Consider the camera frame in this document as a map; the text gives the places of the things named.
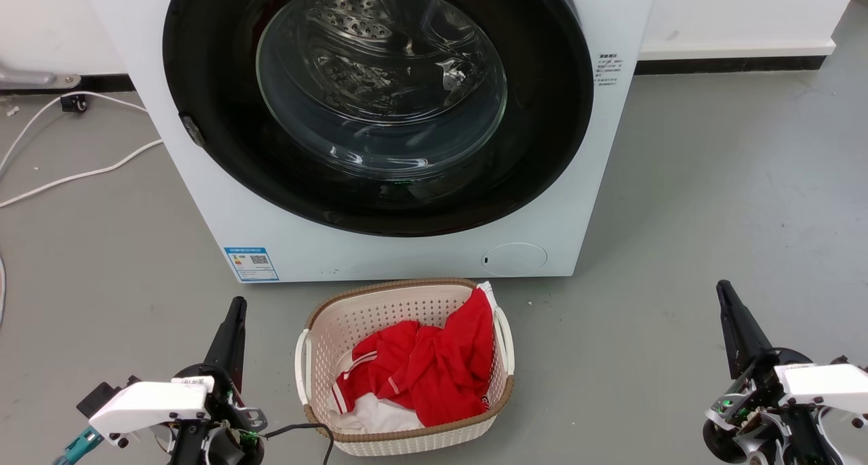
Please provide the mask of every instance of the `front-loading washing machine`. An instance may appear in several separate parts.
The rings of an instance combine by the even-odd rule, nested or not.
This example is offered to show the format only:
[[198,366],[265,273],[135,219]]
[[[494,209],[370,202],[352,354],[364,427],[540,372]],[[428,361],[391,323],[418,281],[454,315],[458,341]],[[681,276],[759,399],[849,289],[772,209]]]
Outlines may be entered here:
[[568,276],[653,0],[91,0],[239,282]]

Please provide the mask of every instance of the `brown basket rim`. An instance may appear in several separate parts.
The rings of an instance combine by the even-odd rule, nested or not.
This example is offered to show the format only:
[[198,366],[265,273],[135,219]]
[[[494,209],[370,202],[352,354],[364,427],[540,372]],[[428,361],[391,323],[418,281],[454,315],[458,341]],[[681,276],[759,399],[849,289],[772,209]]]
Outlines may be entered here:
[[[304,328],[308,330],[312,329],[317,317],[322,314],[323,310],[332,304],[335,304],[335,302],[354,298],[354,296],[372,294],[373,292],[382,292],[391,289],[405,289],[409,287],[424,287],[426,285],[462,285],[469,289],[475,289],[475,287],[477,287],[477,283],[472,280],[457,279],[456,277],[444,277],[444,279],[399,280],[395,282],[376,283],[375,285],[359,287],[359,289],[347,290],[337,296],[332,296],[328,301],[325,301],[319,308],[316,308],[316,310],[311,313],[310,317],[307,318],[307,323]],[[489,410],[481,413],[479,416],[473,416],[473,418],[447,422],[447,424],[440,424],[430,428],[412,429],[410,431],[395,431],[393,433],[343,434],[332,432],[332,434],[334,434],[334,440],[339,441],[339,443],[368,443],[368,441],[392,441],[404,440],[407,438],[429,437],[432,434],[446,433],[460,428],[467,428],[468,426],[480,424],[480,422],[486,422],[491,418],[495,418],[503,407],[506,406],[509,397],[512,395],[512,387],[513,376],[507,376],[500,399],[497,400],[493,406],[489,407]],[[304,414],[307,416],[307,421],[311,424],[323,424],[323,422],[320,422],[319,419],[317,419],[316,413],[313,412],[313,407],[311,407],[310,404],[304,404]],[[328,433],[321,428],[317,428],[317,433],[322,434],[323,437],[328,437]]]

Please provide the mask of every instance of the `teal connector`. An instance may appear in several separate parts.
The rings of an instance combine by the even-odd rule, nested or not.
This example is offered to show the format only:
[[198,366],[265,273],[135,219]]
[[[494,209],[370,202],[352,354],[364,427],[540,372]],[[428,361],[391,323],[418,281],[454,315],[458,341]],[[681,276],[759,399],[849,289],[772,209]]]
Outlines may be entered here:
[[85,429],[72,443],[69,443],[69,446],[63,450],[63,456],[58,457],[54,465],[75,465],[81,457],[93,451],[103,440],[105,438],[97,433],[96,429]]

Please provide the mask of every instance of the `red clothing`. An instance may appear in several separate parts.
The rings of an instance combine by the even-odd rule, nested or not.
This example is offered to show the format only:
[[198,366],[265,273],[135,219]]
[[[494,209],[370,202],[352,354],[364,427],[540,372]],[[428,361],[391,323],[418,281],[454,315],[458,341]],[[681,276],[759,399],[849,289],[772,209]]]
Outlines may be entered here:
[[404,321],[356,345],[353,366],[332,387],[341,413],[373,392],[415,409],[426,427],[486,412],[494,353],[491,305],[486,293],[471,297],[446,318],[443,329]]

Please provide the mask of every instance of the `washing machine door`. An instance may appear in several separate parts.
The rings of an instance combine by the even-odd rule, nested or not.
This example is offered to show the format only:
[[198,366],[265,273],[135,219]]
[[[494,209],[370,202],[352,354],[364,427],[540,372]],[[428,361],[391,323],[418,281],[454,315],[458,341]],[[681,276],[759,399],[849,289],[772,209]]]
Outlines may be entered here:
[[358,233],[499,219],[556,180],[590,117],[568,0],[172,0],[163,44],[193,141]]

